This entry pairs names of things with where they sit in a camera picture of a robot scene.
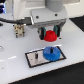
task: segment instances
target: white table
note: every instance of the white table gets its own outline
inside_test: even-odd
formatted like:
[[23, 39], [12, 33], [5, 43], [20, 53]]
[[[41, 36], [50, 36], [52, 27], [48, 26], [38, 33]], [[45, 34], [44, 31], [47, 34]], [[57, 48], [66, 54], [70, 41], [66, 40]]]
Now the white table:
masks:
[[[12, 19], [11, 14], [0, 17]], [[12, 24], [0, 27], [0, 84], [7, 84], [84, 61], [84, 32], [67, 20], [61, 38], [48, 43], [39, 39], [37, 28], [25, 27], [25, 37], [16, 38]], [[66, 60], [29, 68], [25, 53], [47, 46], [62, 45]]]

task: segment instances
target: wire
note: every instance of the wire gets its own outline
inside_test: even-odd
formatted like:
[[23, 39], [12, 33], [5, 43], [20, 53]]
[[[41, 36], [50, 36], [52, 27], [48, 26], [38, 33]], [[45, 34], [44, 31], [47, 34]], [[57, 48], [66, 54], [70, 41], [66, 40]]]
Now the wire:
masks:
[[0, 18], [0, 21], [6, 22], [6, 23], [17, 24], [17, 21], [14, 21], [14, 20], [6, 20], [6, 19], [3, 19], [3, 18]]
[[26, 18], [20, 19], [20, 20], [7, 20], [4, 18], [0, 18], [0, 21], [6, 22], [6, 23], [11, 23], [11, 24], [18, 24], [18, 25], [23, 25], [23, 24], [32, 25], [30, 17], [26, 17]]

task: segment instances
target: blue object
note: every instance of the blue object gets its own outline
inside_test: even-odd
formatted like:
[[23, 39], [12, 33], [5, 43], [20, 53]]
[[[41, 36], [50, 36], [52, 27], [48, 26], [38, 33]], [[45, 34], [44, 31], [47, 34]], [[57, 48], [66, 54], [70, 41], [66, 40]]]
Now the blue object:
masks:
[[46, 47], [43, 50], [43, 56], [46, 60], [57, 61], [60, 58], [61, 52], [56, 47]]

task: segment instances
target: white surface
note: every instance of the white surface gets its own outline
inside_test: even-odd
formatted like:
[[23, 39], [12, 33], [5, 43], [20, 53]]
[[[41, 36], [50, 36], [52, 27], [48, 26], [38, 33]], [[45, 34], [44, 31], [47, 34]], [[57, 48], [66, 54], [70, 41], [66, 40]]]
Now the white surface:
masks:
[[[45, 0], [14, 0], [13, 14], [14, 19], [30, 17], [30, 10], [35, 8], [44, 8]], [[78, 17], [84, 15], [84, 0], [63, 0], [67, 10], [67, 17]]]
[[[11, 19], [12, 15], [0, 15], [0, 17]], [[18, 81], [84, 61], [84, 32], [69, 19], [61, 32], [62, 39], [53, 43], [41, 41], [37, 29], [25, 27], [25, 31], [24, 38], [15, 38], [13, 25], [4, 23], [4, 26], [0, 27], [0, 46], [3, 47], [3, 51], [0, 52], [0, 84]], [[25, 53], [56, 44], [62, 44], [61, 49], [67, 57], [66, 60], [29, 68]]]

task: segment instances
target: red object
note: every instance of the red object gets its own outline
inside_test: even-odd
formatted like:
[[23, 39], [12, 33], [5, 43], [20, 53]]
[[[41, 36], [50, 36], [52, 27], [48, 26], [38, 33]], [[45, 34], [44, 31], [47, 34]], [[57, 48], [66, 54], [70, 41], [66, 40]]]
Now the red object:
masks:
[[44, 37], [44, 40], [48, 41], [48, 42], [56, 41], [57, 40], [57, 35], [55, 34], [54, 31], [49, 30], [49, 31], [46, 32], [46, 36]]

